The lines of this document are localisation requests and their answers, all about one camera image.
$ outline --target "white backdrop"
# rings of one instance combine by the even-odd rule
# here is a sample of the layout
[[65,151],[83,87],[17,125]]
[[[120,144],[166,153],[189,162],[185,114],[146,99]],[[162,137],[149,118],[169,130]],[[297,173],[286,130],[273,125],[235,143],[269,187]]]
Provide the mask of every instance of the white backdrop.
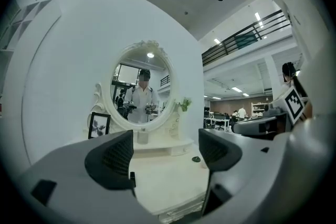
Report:
[[32,163],[82,135],[95,84],[125,47],[156,40],[172,60],[182,97],[192,99],[181,131],[198,142],[203,123],[201,51],[187,30],[146,0],[58,0],[62,16],[36,52],[23,98]]

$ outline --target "person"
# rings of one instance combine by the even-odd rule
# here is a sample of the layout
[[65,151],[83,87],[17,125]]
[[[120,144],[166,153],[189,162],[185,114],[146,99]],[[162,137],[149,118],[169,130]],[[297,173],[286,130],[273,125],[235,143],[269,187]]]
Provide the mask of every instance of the person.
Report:
[[298,76],[296,75],[296,69],[292,62],[286,62],[282,65],[282,76],[284,77],[284,84],[281,86],[280,95],[285,93],[291,86],[297,90],[300,95],[301,101],[305,104],[305,110],[303,111],[303,117],[300,119],[305,121],[312,117],[312,105],[308,99],[308,96],[302,87]]
[[114,102],[117,105],[117,108],[123,107],[124,95],[125,95],[125,90],[121,89],[120,94],[115,98],[115,102]]
[[244,109],[244,106],[238,110],[239,115],[239,121],[243,121],[246,115],[246,110]]
[[291,86],[294,86],[300,97],[307,97],[305,90],[296,75],[296,69],[292,62],[286,62],[282,65],[282,76],[284,77],[284,84],[280,89],[280,94],[286,92]]
[[125,95],[125,102],[133,102],[136,109],[128,114],[128,120],[134,123],[145,123],[151,110],[154,110],[158,104],[156,91],[149,86],[151,73],[147,69],[139,72],[139,84],[129,88]]

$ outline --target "ornate mirror frame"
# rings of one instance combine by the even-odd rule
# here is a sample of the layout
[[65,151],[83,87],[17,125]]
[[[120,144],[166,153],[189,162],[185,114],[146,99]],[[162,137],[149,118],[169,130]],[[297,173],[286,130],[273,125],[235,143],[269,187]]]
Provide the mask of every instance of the ornate mirror frame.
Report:
[[[117,66],[119,65],[119,63],[121,62],[122,58],[125,55],[130,53],[133,49],[138,48],[147,49],[148,51],[152,52],[156,57],[159,57],[167,66],[170,76],[170,96],[167,106],[165,107],[164,111],[159,117],[157,117],[155,120],[151,122],[143,124],[132,123],[124,119],[115,109],[111,97],[111,81]],[[141,41],[139,43],[132,44],[126,47],[124,50],[122,50],[119,54],[118,61],[116,63],[113,63],[104,81],[102,83],[96,84],[96,91],[94,94],[96,100],[91,110],[91,113],[87,119],[88,126],[90,123],[92,112],[110,114],[111,123],[109,133],[113,133],[119,130],[135,130],[142,132],[154,131],[157,128],[161,127],[170,118],[170,116],[172,115],[177,106],[176,99],[179,99],[177,76],[173,68],[172,62],[169,59],[168,55],[165,53],[164,49],[160,48],[159,43],[157,43],[155,40],[148,40],[147,42]]]

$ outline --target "balcony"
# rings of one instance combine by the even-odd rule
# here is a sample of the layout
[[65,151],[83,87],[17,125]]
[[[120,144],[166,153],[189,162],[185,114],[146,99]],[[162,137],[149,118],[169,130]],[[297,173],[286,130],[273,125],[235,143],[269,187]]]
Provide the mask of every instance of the balcony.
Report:
[[253,43],[266,39],[272,36],[274,32],[283,31],[290,27],[290,22],[285,18],[283,12],[278,10],[248,25],[204,52],[202,54],[203,67]]

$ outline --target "office chair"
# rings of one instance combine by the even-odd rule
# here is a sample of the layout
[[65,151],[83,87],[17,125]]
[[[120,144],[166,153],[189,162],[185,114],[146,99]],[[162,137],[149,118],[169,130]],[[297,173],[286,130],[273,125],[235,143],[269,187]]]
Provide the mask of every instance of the office chair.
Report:
[[[218,120],[225,120],[225,116],[215,116],[214,118],[215,118],[215,119],[218,119]],[[225,130],[225,129],[223,128],[223,125],[225,124],[224,121],[218,121],[216,124],[219,126],[219,127],[217,128],[217,130],[220,130],[220,129]]]
[[224,124],[225,124],[224,121],[219,121],[219,122],[217,122],[217,125],[219,126],[219,127],[217,128],[217,130],[220,130],[220,129],[225,130],[225,129],[223,128],[223,125],[224,125]]

